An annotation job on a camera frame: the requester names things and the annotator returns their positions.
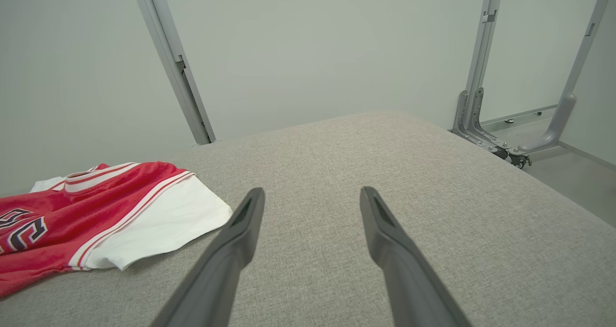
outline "white wall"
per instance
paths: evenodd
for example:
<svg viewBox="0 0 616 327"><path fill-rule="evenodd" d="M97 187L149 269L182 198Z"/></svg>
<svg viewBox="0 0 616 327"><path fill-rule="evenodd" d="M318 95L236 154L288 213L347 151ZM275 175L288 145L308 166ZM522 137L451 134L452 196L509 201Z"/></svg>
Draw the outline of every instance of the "white wall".
<svg viewBox="0 0 616 327"><path fill-rule="evenodd" d="M228 140L380 109L451 128L483 0L168 2Z"/></svg>
<svg viewBox="0 0 616 327"><path fill-rule="evenodd" d="M501 0L481 120L556 105L597 0Z"/></svg>
<svg viewBox="0 0 616 327"><path fill-rule="evenodd" d="M616 0L609 0L579 79L561 141L616 165Z"/></svg>
<svg viewBox="0 0 616 327"><path fill-rule="evenodd" d="M0 196L193 143L136 0L0 0Z"/></svg>

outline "textured fabric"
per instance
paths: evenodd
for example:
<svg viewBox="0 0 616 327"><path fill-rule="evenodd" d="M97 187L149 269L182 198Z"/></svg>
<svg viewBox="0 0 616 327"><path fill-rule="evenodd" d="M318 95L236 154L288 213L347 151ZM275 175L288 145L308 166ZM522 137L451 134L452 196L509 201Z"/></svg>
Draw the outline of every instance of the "textured fabric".
<svg viewBox="0 0 616 327"><path fill-rule="evenodd" d="M359 191L378 189L476 326L616 325L616 230L500 158L398 113L337 118L175 159L232 208L266 191L231 326L389 326ZM145 326L213 239L125 272L59 275L0 302L2 325Z"/></svg>

